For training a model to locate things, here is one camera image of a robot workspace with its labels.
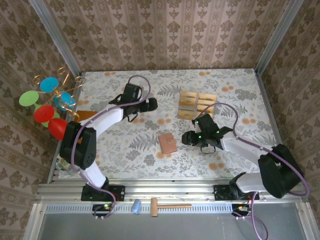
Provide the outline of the small brown wooden box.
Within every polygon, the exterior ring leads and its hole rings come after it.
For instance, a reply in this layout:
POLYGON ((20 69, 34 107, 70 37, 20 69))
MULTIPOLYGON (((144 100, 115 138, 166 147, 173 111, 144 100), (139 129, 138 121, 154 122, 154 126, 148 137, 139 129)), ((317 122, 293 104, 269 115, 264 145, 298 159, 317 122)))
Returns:
POLYGON ((158 141, 163 155, 171 154, 178 150, 177 141, 172 133, 159 135, 158 141))

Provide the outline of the floral table mat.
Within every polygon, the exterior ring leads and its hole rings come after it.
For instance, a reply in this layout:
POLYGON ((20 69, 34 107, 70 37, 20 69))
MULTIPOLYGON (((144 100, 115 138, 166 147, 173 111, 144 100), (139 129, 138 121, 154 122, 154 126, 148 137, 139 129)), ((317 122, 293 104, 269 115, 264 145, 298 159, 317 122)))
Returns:
POLYGON ((157 99, 157 110, 123 120, 100 135, 96 162, 110 179, 231 178, 256 173, 256 164, 212 147, 182 144, 182 135, 194 127, 178 118, 180 91, 213 94, 219 105, 213 119, 219 127, 260 145, 276 145, 255 72, 247 69, 106 71, 84 73, 86 82, 77 109, 99 112, 122 93, 127 82, 140 85, 157 99), (177 151, 162 154, 158 136, 172 133, 177 151))

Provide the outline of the brown wooden board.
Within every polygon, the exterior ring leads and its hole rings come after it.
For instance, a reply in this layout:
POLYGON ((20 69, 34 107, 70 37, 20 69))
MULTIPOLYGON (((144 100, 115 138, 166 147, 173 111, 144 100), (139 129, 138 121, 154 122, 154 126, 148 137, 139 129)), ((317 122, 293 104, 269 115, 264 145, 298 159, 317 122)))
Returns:
POLYGON ((74 117, 74 121, 79 123, 81 121, 87 120, 97 114, 96 111, 89 111, 89 110, 78 110, 74 117))

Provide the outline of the controller circuit board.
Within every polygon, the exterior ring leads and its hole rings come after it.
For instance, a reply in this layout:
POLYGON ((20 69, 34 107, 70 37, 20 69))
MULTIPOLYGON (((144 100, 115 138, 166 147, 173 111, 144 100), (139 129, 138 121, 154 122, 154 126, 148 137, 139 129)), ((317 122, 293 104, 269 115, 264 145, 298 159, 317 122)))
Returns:
POLYGON ((251 213, 249 204, 232 204, 232 215, 235 217, 245 217, 251 213))
POLYGON ((106 218, 113 210, 112 203, 94 204, 92 207, 92 215, 97 218, 106 218))

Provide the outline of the wooden mallet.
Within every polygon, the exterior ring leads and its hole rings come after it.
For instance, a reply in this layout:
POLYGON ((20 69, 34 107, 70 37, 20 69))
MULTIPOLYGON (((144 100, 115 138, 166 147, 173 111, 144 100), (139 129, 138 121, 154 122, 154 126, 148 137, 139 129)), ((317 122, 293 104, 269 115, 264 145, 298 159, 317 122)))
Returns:
POLYGON ((166 204, 159 205, 157 198, 151 198, 150 200, 150 215, 152 217, 157 217, 160 209, 181 209, 181 208, 191 208, 191 204, 166 204))

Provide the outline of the red plastic wine glass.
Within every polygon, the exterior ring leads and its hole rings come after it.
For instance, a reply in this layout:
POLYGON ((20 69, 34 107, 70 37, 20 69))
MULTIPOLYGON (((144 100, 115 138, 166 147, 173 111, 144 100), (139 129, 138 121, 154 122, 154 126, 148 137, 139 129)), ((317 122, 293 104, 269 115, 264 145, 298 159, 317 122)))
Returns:
POLYGON ((49 133, 58 141, 62 141, 67 128, 67 121, 62 118, 54 118, 49 121, 49 133))

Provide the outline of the blue plastic wine glass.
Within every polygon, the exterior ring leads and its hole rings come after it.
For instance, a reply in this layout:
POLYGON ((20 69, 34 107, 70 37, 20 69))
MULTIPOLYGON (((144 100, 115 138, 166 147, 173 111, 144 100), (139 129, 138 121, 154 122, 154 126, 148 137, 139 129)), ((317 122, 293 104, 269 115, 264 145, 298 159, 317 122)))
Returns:
POLYGON ((58 79, 55 77, 47 77, 40 83, 40 90, 44 93, 53 93, 53 102, 62 111, 73 109, 76 105, 76 100, 72 95, 59 88, 58 79))

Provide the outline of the blue grey small device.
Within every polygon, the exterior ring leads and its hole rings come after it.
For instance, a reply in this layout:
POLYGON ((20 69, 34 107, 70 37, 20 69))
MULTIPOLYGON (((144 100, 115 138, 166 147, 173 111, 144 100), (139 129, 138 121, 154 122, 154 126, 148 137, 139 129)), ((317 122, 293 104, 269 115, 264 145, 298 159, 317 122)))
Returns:
POLYGON ((133 205, 131 206, 131 212, 134 215, 138 215, 140 212, 140 208, 141 208, 141 200, 140 199, 135 199, 133 202, 133 205))

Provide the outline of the floral cloth piece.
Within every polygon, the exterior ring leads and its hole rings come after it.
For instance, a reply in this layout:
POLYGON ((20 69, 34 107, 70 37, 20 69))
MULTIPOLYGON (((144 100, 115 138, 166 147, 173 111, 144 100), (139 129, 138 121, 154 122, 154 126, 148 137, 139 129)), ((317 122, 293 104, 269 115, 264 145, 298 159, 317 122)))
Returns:
POLYGON ((58 170, 63 172, 70 173, 73 171, 72 165, 59 155, 56 158, 55 166, 58 170))

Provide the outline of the green plastic wine glass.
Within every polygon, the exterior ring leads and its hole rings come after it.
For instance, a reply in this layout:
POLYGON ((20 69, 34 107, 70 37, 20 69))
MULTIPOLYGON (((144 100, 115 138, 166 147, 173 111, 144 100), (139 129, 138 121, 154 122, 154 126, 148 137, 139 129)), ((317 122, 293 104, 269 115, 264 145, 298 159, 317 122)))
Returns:
POLYGON ((37 91, 29 90, 20 96, 18 102, 22 107, 34 106, 33 119, 36 123, 48 128, 50 120, 58 119, 60 115, 51 105, 38 104, 39 97, 37 91))

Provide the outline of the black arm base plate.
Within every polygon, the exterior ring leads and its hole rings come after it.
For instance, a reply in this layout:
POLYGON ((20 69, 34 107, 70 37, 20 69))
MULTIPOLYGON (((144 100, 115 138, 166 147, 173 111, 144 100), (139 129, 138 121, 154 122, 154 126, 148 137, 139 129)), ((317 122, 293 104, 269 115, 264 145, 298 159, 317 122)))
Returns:
POLYGON ((214 199, 216 201, 244 201, 252 199, 254 192, 242 192, 238 187, 228 184, 213 186, 214 199))
MULTIPOLYGON (((125 186, 124 185, 110 185, 109 192, 111 192, 115 200, 123 202, 125 200, 125 186)), ((94 189, 88 185, 82 188, 81 201, 83 202, 112 202, 113 197, 103 191, 94 189)))

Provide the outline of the aluminium front rail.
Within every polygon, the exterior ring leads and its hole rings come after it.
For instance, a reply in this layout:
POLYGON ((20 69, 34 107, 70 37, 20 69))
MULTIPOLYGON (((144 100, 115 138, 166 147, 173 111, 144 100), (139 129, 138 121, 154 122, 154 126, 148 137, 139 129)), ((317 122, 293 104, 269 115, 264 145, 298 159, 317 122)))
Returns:
MULTIPOLYGON (((162 204, 213 203, 214 186, 227 185, 223 178, 141 178, 111 179, 111 185, 125 186, 124 202, 141 199, 148 203, 158 198, 162 204)), ((82 179, 55 179, 40 184, 35 196, 36 203, 75 203, 81 201, 85 182, 82 179)))

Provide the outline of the aluminium table side rail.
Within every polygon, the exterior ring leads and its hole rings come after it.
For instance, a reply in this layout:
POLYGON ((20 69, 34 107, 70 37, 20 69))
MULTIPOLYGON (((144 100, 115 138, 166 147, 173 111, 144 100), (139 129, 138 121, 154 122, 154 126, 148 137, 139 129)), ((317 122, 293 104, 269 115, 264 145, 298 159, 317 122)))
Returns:
POLYGON ((258 73, 258 71, 256 69, 253 69, 253 70, 254 70, 254 73, 255 73, 255 76, 256 76, 256 80, 257 80, 257 83, 258 83, 258 86, 259 86, 259 89, 260 89, 260 93, 261 93, 261 96, 262 96, 262 99, 263 99, 263 102, 264 102, 264 106, 266 108, 266 112, 268 114, 268 118, 269 118, 270 125, 271 125, 271 128, 272 128, 273 134, 274 134, 275 141, 278 144, 282 144, 283 140, 282 140, 279 128, 277 126, 276 119, 275 119, 275 116, 274 116, 274 113, 273 113, 273 109, 272 109, 272 106, 270 104, 270 100, 268 98, 267 91, 265 89, 263 80, 261 78, 261 75, 258 73))
POLYGON ((69 121, 80 119, 79 115, 77 114, 76 108, 79 102, 79 95, 81 89, 83 85, 86 83, 85 77, 79 75, 74 78, 74 87, 70 89, 64 89, 67 81, 71 79, 71 73, 62 67, 58 70, 58 74, 66 76, 61 83, 52 88, 52 102, 56 105, 58 109, 63 109, 63 112, 66 113, 66 116, 65 118, 52 117, 48 121, 48 130, 50 134, 58 140, 58 146, 56 147, 56 151, 52 160, 50 172, 47 179, 48 184, 53 182, 55 171, 60 170, 57 166, 57 161, 60 145, 65 136, 67 125, 69 121))

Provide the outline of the aluminium frame post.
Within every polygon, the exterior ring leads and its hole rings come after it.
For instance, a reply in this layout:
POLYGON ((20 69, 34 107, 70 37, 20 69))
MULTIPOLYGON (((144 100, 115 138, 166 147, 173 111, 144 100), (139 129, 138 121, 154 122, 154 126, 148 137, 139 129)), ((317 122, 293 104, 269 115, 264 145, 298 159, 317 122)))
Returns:
POLYGON ((301 8, 304 0, 290 0, 286 9, 284 10, 281 18, 270 37, 269 42, 267 43, 257 65, 255 72, 257 75, 261 76, 265 69, 267 68, 270 60, 272 59, 275 51, 280 45, 282 39, 285 37, 286 32, 288 31, 292 21, 294 20, 297 12, 301 8))
POLYGON ((40 21, 44 25, 48 34, 50 35, 52 41, 57 47, 59 53, 64 59, 66 65, 72 72, 74 77, 77 77, 81 74, 81 68, 76 62, 76 59, 73 57, 71 49, 67 45, 67 41, 64 39, 63 32, 59 30, 58 25, 56 24, 52 14, 49 9, 43 2, 43 0, 28 0, 38 15, 40 21))

